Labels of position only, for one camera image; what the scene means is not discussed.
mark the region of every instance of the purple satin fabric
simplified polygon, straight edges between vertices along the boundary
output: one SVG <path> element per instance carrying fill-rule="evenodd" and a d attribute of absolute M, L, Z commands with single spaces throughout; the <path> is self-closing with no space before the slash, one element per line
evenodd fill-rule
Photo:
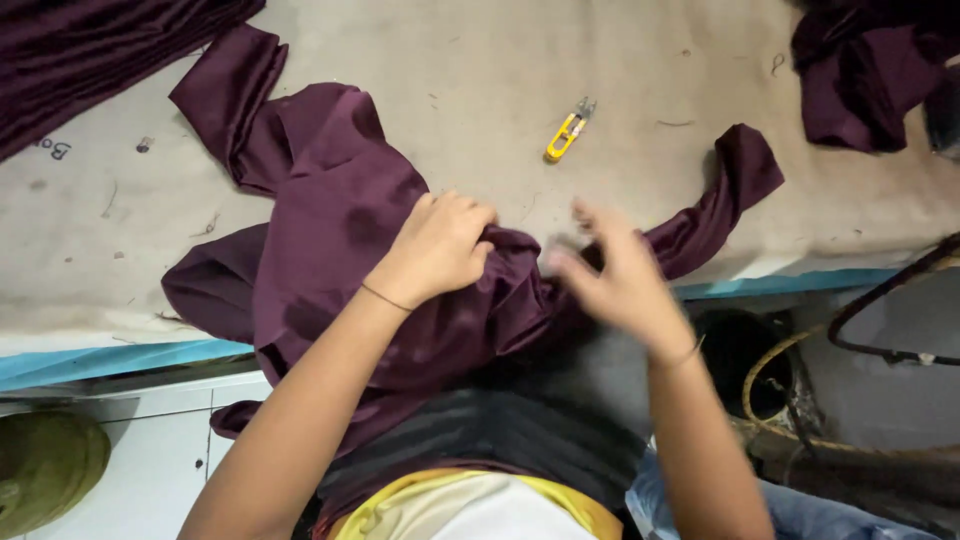
<path fill-rule="evenodd" d="M 0 2 L 0 161 L 263 7 L 264 0 Z"/>
<path fill-rule="evenodd" d="M 793 36 L 810 142 L 861 152 L 906 146 L 903 117 L 960 54 L 955 0 L 860 0 L 808 13 Z"/>
<path fill-rule="evenodd" d="M 273 385 L 333 321 L 427 191 L 387 143 L 368 93 L 323 83 L 265 101 L 285 57 L 277 36 L 244 25 L 215 41 L 171 93 L 237 184 L 276 205 L 269 225 L 195 247 L 162 280 L 191 324 L 245 342 L 252 333 Z M 759 132 L 734 126 L 716 148 L 713 188 L 651 232 L 668 278 L 711 258 L 740 212 L 783 182 Z M 531 236 L 491 226 L 483 239 L 495 246 L 483 277 L 425 303 L 400 327 L 338 455 L 395 426 L 451 381 L 584 320 L 572 297 L 540 276 Z M 221 409 L 211 424 L 235 436 L 254 412 L 244 402 Z"/>

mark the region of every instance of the right hand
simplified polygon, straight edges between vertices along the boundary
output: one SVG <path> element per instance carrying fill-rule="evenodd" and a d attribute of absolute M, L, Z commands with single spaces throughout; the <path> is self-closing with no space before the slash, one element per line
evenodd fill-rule
<path fill-rule="evenodd" d="M 657 363 L 688 357 L 696 347 L 693 329 L 650 247 L 634 233 L 626 216 L 575 200 L 573 217 L 600 244 L 606 262 L 603 272 L 597 274 L 579 255 L 559 246 L 548 254 L 547 265 L 584 311 L 645 343 Z"/>

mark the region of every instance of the person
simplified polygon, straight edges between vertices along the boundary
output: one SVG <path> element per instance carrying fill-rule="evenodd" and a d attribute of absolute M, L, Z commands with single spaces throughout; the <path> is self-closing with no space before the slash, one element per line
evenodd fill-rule
<path fill-rule="evenodd" d="M 606 265 L 598 274 L 564 249 L 551 250 L 547 264 L 586 313 L 648 348 L 657 460 L 677 531 L 698 540 L 773 538 L 757 480 L 713 389 L 695 333 L 651 251 L 623 214 L 582 201 L 572 208 L 601 246 Z M 423 302 L 480 279 L 493 246 L 478 240 L 495 221 L 493 207 L 455 192 L 425 194 L 416 202 L 387 255 L 237 438 L 194 503 L 180 539 L 291 537 L 395 332 Z M 495 519 L 461 512 L 430 538 L 501 538 L 509 531 L 530 537 L 530 522 L 549 529 L 549 537 L 584 536 L 585 530 L 564 528 L 549 513 L 555 505 L 522 482 L 514 486 L 510 475 L 485 478 L 498 476 L 507 479 L 485 493 L 496 492 L 500 499 L 491 501 L 506 503 L 471 507 L 480 512 L 474 518 Z"/>

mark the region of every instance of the black fabric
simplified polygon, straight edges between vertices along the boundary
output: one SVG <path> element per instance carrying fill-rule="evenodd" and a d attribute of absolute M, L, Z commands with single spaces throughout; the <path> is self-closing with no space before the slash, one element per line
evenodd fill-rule
<path fill-rule="evenodd" d="M 459 457 L 531 471 L 616 511 L 624 506 L 643 448 L 639 437 L 582 409 L 547 406 L 508 391 L 455 390 L 336 459 L 317 496 L 407 461 Z"/>

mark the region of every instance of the yellow garment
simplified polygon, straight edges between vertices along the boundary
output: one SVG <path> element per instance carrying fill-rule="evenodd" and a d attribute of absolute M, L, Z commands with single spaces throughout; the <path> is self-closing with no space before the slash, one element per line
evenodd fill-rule
<path fill-rule="evenodd" d="M 391 513 L 392 508 L 396 508 L 404 502 L 409 502 L 417 496 L 428 494 L 432 490 L 448 486 L 453 482 L 488 474 L 490 474 L 488 471 L 432 469 L 407 475 L 375 493 L 350 514 L 345 522 L 338 520 L 336 525 L 342 526 L 335 526 L 334 530 L 331 531 L 330 538 L 334 540 L 373 540 L 372 537 L 368 539 L 368 535 L 374 532 L 373 536 L 382 539 L 386 533 L 391 531 L 392 525 L 400 524 L 404 520 L 406 522 L 411 521 L 411 516 L 404 518 L 402 511 Z M 623 524 L 602 504 L 583 493 L 550 480 L 521 475 L 515 475 L 515 478 L 536 490 L 551 503 L 565 510 L 581 527 L 599 540 L 619 540 L 621 538 Z M 468 503 L 470 499 L 484 495 L 474 492 L 470 497 L 470 493 L 458 493 L 456 489 L 452 491 L 444 490 L 444 495 L 450 494 L 453 495 L 450 498 L 452 503 L 458 503 L 460 507 Z M 437 503 L 446 504 L 443 498 L 438 498 Z M 389 520 L 389 523 L 384 523 L 384 519 Z M 423 523 L 416 525 L 417 527 L 424 527 Z M 430 527 L 433 526 L 427 525 L 426 529 L 421 528 L 418 531 L 429 530 Z"/>

